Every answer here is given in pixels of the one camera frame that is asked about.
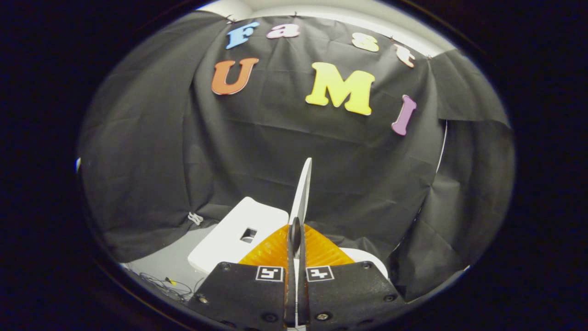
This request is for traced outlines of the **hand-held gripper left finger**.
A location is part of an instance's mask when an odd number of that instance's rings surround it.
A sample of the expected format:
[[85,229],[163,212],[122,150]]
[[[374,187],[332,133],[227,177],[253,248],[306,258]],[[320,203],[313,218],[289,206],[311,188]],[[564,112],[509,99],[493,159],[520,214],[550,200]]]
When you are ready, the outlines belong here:
[[220,262],[187,306],[229,328],[296,326],[297,219],[286,226],[286,267]]

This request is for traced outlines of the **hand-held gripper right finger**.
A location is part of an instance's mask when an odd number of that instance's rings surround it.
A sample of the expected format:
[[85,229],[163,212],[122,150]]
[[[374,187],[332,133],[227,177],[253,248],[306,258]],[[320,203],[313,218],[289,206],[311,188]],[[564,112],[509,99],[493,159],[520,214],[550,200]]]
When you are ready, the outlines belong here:
[[399,316],[406,302],[376,262],[349,262],[322,234],[298,226],[297,325],[372,328]]

